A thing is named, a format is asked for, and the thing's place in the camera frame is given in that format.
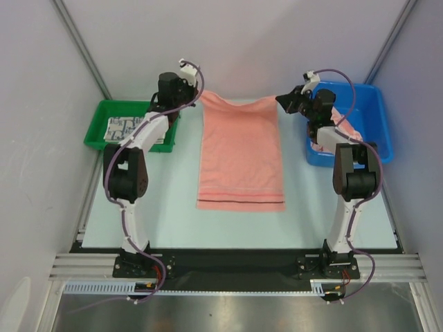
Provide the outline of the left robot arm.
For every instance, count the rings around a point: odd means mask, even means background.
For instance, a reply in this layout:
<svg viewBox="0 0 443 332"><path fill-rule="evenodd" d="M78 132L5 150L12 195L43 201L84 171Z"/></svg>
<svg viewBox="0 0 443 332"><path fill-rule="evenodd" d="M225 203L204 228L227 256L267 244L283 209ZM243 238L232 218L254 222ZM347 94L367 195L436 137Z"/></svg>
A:
<svg viewBox="0 0 443 332"><path fill-rule="evenodd" d="M158 91L152 96L142 122L125 139L105 147L105 195L118 206L123 229L121 249L134 254L127 266L138 277L152 270L152 259L143 254L149 239L136 220L136 202L145 195L149 184L145 152L167 133L182 109L195 105L203 89L204 77L199 68L186 65L178 74L160 74Z"/></svg>

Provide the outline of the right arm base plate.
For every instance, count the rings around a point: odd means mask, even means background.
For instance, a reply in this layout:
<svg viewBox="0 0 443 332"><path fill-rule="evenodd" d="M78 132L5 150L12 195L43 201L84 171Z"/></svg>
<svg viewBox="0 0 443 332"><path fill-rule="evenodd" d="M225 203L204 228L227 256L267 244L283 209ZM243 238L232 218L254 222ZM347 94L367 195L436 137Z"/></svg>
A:
<svg viewBox="0 0 443 332"><path fill-rule="evenodd" d="M353 257L344 264L328 264L318 255L305 255L296 259L298 279L359 279L361 274L357 260Z"/></svg>

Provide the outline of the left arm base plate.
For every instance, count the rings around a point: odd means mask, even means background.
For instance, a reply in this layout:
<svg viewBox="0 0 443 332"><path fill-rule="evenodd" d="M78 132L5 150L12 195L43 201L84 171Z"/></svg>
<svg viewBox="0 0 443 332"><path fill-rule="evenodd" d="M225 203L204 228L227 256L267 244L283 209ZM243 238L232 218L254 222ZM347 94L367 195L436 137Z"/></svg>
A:
<svg viewBox="0 0 443 332"><path fill-rule="evenodd" d="M145 250L146 254L156 257L165 266L165 278L175 277L175 257L170 253L164 253L158 250L152 251L150 247ZM153 259L148 259L140 253L130 253L122 248L114 261L112 277L120 279L141 279L154 278L157 272L163 275L160 263Z"/></svg>

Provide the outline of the blue white patterned towel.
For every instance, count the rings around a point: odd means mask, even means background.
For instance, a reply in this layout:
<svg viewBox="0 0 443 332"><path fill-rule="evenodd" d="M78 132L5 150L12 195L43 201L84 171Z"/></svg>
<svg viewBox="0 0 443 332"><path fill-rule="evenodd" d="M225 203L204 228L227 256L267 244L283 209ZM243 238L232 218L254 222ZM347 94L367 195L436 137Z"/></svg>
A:
<svg viewBox="0 0 443 332"><path fill-rule="evenodd" d="M169 125L164 116L157 118L153 123L148 123L137 135L135 131L146 121L144 117L111 117L108 119L107 128L103 139L105 142L126 141L127 137L135 137L140 143L163 143Z"/></svg>

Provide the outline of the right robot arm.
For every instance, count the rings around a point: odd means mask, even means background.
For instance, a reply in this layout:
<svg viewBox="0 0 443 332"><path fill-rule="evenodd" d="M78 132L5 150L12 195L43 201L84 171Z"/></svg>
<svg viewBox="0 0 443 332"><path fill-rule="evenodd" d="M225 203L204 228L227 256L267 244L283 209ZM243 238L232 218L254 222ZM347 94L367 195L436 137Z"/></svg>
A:
<svg viewBox="0 0 443 332"><path fill-rule="evenodd" d="M296 86L275 100L286 113L304 116L308 138L334 155L332 185L338 201L318 268L325 277L336 277L357 252L352 242L363 208L381 190L383 169L377 145L351 138L339 129L332 120L336 95L330 90L312 94Z"/></svg>

